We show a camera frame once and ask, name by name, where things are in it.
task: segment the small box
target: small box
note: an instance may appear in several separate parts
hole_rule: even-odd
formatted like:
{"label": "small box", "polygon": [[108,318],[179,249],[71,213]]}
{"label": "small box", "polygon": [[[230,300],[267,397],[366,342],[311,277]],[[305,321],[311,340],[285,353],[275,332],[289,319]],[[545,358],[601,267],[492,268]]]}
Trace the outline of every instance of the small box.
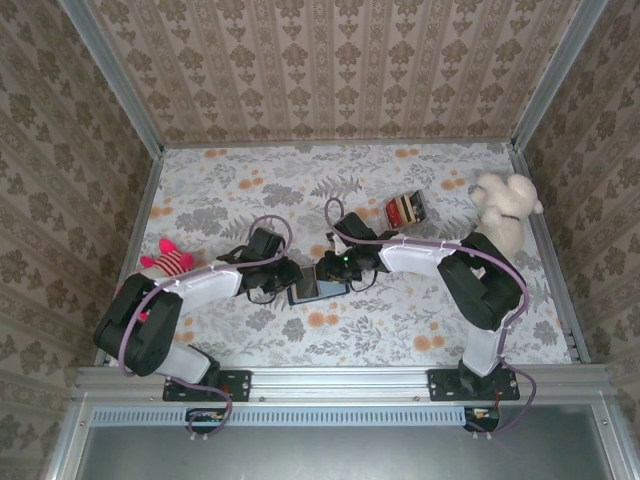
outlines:
{"label": "small box", "polygon": [[421,190],[412,195],[405,194],[392,198],[384,207],[385,216],[393,230],[415,225],[427,218],[425,200]]}

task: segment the white teddy bear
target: white teddy bear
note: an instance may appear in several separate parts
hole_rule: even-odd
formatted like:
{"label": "white teddy bear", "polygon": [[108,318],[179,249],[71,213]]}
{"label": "white teddy bear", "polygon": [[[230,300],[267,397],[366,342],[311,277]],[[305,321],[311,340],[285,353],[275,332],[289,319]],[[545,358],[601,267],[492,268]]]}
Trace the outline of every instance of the white teddy bear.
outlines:
{"label": "white teddy bear", "polygon": [[486,236],[507,259],[513,258],[524,244],[523,220],[531,212],[543,210],[536,187],[518,174],[511,175],[506,185],[493,173],[480,175],[471,200],[480,215],[475,231]]}

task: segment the cable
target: cable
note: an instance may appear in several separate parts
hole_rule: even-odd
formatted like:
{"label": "cable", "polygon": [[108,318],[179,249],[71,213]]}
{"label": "cable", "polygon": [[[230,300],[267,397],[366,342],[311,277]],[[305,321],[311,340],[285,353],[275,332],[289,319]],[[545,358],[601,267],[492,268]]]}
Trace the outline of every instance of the cable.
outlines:
{"label": "cable", "polygon": [[511,366],[509,363],[506,362],[503,355],[504,345],[507,340],[509,326],[528,310],[529,303],[531,301],[531,296],[529,295],[529,289],[527,288],[527,285],[524,283],[522,278],[520,278],[520,275],[518,275],[518,273],[513,268],[511,268],[509,265],[507,265],[503,261],[497,259],[496,257],[489,255],[487,253],[481,252],[480,250],[458,245],[456,243],[437,242],[434,240],[424,240],[424,239],[417,239],[417,238],[403,238],[403,239],[391,238],[389,240],[361,240],[358,238],[350,237],[349,235],[342,233],[340,230],[338,230],[336,227],[333,226],[333,223],[329,218],[329,205],[331,205],[331,203],[337,203],[338,206],[340,207],[340,218],[344,216],[344,204],[339,198],[336,198],[336,197],[329,198],[327,202],[324,204],[324,218],[327,222],[327,225],[329,225],[329,228],[335,235],[338,235],[343,240],[347,240],[353,243],[359,243],[361,245],[424,245],[427,247],[438,247],[438,248],[458,250],[493,263],[500,269],[504,270],[504,272],[507,273],[511,278],[513,278],[513,280],[518,284],[518,286],[520,287],[520,290],[522,290],[523,302],[520,305],[520,307],[507,320],[504,321],[504,325],[502,327],[502,334],[500,335],[500,340],[498,342],[498,358],[506,368],[508,368],[509,370],[511,370],[517,375],[522,375],[527,380],[529,380],[529,382],[531,382],[531,395],[529,395],[529,399],[525,403],[524,408],[518,414],[518,416],[516,416],[516,418],[513,421],[509,422],[504,427],[501,427],[489,433],[489,432],[485,432],[484,429],[482,429],[481,427],[475,424],[471,424],[471,426],[473,426],[474,428],[477,428],[480,433],[487,436],[503,433],[513,428],[513,426],[516,423],[518,423],[522,418],[522,416],[529,410],[529,407],[531,407],[531,404],[533,403],[533,400],[535,399],[535,396],[538,390],[536,382],[533,379],[533,377],[528,373],[525,373],[522,370]]}
{"label": "cable", "polygon": [[[124,330],[124,334],[122,335],[120,347],[118,348],[118,368],[120,369],[120,371],[125,377],[133,377],[135,375],[133,372],[130,372],[127,370],[127,367],[125,366],[125,363],[124,363],[125,353],[127,350],[127,345],[129,344],[129,340],[131,338],[131,333],[133,332],[133,329],[138,321],[138,318],[140,317],[140,314],[144,311],[145,307],[149,304],[149,302],[151,302],[151,300],[153,300],[153,298],[156,295],[158,295],[158,293],[160,293],[165,288],[169,288],[174,285],[177,286],[180,284],[180,282],[200,278],[202,276],[209,275],[213,272],[234,271],[239,268],[259,267],[261,265],[267,265],[268,263],[277,262],[287,254],[287,251],[289,250],[289,248],[291,247],[291,243],[293,242],[293,230],[291,229],[291,225],[289,224],[289,222],[287,222],[284,218],[282,218],[279,215],[262,215],[261,217],[256,218],[251,224],[251,226],[249,227],[249,238],[251,238],[251,234],[253,233],[253,229],[255,228],[255,226],[262,220],[265,220],[268,218],[274,218],[276,220],[280,220],[284,224],[285,228],[287,229],[287,234],[288,234],[288,238],[287,238],[287,241],[285,242],[284,248],[281,249],[273,257],[267,258],[264,260],[258,260],[255,262],[236,263],[233,265],[224,265],[224,264],[209,265],[207,267],[203,267],[201,269],[194,270],[192,272],[186,272],[181,275],[172,277],[170,280],[167,280],[166,282],[160,283],[159,285],[155,286],[147,295],[145,295],[145,297],[140,301],[140,303],[134,310],[133,314],[131,315],[129,322],[127,323],[127,327]],[[227,395],[222,390],[219,390],[215,387],[205,387],[203,385],[194,385],[194,384],[185,382],[184,380],[179,378],[173,378],[172,380],[176,383],[179,383],[193,390],[203,390],[203,391],[214,392],[218,395],[221,395],[223,398],[227,400],[227,414],[225,416],[225,419],[220,423],[220,425],[218,425],[218,427],[216,427],[213,430],[213,432],[211,432],[212,434],[218,433],[224,427],[228,418],[231,416],[231,412],[233,409],[233,402],[231,401],[231,397],[229,397],[229,395]],[[189,420],[189,426],[188,426],[190,433],[193,435],[194,432],[192,429],[192,424],[193,424],[193,417]]]}
{"label": "cable", "polygon": [[351,287],[351,291],[354,293],[360,293],[360,292],[364,292],[365,290],[369,290],[371,287],[373,287],[376,284],[376,280],[378,280],[378,271],[374,270],[373,271],[373,280],[371,280],[371,283],[369,285],[367,285],[364,288],[361,288],[360,290],[356,290],[353,287],[353,281],[349,282],[349,286]]}

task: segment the stuffed animal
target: stuffed animal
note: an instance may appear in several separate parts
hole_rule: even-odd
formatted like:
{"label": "stuffed animal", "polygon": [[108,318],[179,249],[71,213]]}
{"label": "stuffed animal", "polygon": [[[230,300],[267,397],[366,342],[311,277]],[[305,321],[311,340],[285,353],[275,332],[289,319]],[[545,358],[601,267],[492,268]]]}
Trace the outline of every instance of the stuffed animal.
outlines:
{"label": "stuffed animal", "polygon": [[158,242],[158,246],[160,247],[160,256],[155,260],[152,257],[141,257],[140,263],[144,270],[138,273],[155,280],[156,278],[175,277],[193,270],[196,264],[193,255],[181,252],[167,238],[162,238]]}
{"label": "stuffed animal", "polygon": [[536,187],[518,174],[511,175],[506,184],[493,173],[480,175],[471,200],[480,215],[480,225],[475,231],[485,235],[507,259],[522,249],[522,222],[532,212],[543,210]]}

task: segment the floral tablecloth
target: floral tablecloth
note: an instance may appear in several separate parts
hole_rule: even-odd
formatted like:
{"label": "floral tablecloth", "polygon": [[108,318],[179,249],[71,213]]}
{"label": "floral tablecloth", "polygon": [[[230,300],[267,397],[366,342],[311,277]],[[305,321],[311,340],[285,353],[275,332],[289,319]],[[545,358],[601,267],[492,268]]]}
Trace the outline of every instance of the floral tablecloth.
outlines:
{"label": "floral tablecloth", "polygon": [[[477,213],[468,193],[486,171],[512,173],[506,145],[168,150],[140,255],[157,255],[158,240],[168,237],[205,264],[245,243],[255,217],[276,213],[293,227],[289,256],[311,265],[329,247],[322,213],[328,197],[343,199],[379,233],[382,202],[417,189],[424,189],[428,220],[405,233],[459,239],[473,229]],[[510,332],[508,360],[569,363],[528,224],[514,264],[532,305]],[[216,301],[181,318],[175,338],[223,365],[430,365],[456,363],[466,332],[441,279],[395,273],[380,275],[365,292],[295,307],[285,294],[268,306],[245,296]]]}

